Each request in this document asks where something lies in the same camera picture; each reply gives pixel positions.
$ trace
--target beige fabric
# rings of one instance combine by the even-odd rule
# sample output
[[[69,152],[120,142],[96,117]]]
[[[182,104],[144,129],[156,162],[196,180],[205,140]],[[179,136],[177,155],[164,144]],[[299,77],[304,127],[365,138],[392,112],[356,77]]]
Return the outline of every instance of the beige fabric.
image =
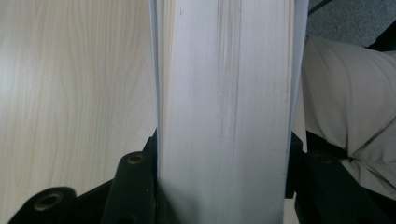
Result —
[[[306,129],[342,147],[367,189],[396,200],[396,58],[309,36],[304,50]]]

